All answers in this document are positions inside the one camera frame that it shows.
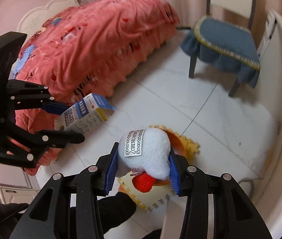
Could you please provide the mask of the chair with blue cushion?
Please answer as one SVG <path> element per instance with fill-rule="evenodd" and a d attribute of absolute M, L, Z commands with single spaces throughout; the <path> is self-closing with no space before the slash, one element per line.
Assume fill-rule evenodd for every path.
<path fill-rule="evenodd" d="M 214 18 L 211 15 L 213 5 L 248 19 L 248 25 Z M 260 61 L 251 34 L 255 10 L 256 0 L 206 0 L 206 15 L 195 22 L 180 45 L 190 57 L 189 78 L 194 77 L 197 61 L 201 60 L 219 71 L 236 75 L 229 97 L 245 83 L 251 88 L 256 86 Z"/>

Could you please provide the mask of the white headboard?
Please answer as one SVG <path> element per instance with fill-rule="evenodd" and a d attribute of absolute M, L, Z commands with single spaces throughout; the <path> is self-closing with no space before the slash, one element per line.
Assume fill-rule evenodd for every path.
<path fill-rule="evenodd" d="M 54 15 L 69 7 L 78 7 L 78 0 L 51 0 L 45 6 L 36 7 L 27 12 L 17 27 L 17 32 L 26 33 L 27 38 L 41 30 L 42 24 Z"/>

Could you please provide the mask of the white plush toy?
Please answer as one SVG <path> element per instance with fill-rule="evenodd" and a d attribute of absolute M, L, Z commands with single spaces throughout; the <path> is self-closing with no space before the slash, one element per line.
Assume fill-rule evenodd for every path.
<path fill-rule="evenodd" d="M 117 177 L 130 174 L 134 188 L 148 193 L 155 182 L 170 176 L 171 143 L 165 131 L 142 128 L 128 131 L 118 145 Z"/>

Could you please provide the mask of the foam puzzle mat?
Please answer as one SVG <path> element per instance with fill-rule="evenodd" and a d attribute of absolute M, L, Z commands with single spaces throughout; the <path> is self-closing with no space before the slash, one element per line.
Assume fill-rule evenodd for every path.
<path fill-rule="evenodd" d="M 188 163 L 194 163 L 196 154 L 199 153 L 200 145 L 185 135 L 180 135 L 182 144 L 186 149 L 186 159 Z M 126 174 L 118 178 L 118 183 L 121 185 L 123 191 L 136 203 L 136 205 L 144 211 L 152 211 L 160 205 L 164 205 L 166 201 L 174 195 L 170 182 L 156 181 L 152 189 L 143 193 L 134 188 L 132 184 L 132 177 Z"/>

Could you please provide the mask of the blue white carton box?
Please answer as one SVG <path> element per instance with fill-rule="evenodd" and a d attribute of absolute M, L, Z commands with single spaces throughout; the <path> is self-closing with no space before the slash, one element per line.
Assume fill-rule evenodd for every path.
<path fill-rule="evenodd" d="M 115 108 L 105 97 L 90 93 L 58 116 L 54 129 L 86 135 L 108 121 L 114 111 Z"/>

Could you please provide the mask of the white bedside cabinet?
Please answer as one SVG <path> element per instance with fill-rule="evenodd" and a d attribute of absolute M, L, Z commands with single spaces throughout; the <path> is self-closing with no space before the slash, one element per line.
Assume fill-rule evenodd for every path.
<path fill-rule="evenodd" d="M 31 178 L 27 174 L 22 178 L 22 182 L 0 182 L 0 204 L 27 203 L 30 204 L 40 190 L 36 178 Z"/>

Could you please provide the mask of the red bed quilt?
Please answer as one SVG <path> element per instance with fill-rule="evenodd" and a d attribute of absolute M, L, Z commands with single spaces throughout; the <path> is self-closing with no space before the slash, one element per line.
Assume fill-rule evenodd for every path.
<path fill-rule="evenodd" d="M 70 7 L 42 24 L 19 53 L 14 79 L 47 86 L 73 105 L 114 88 L 177 33 L 179 17 L 165 0 L 100 0 Z"/>

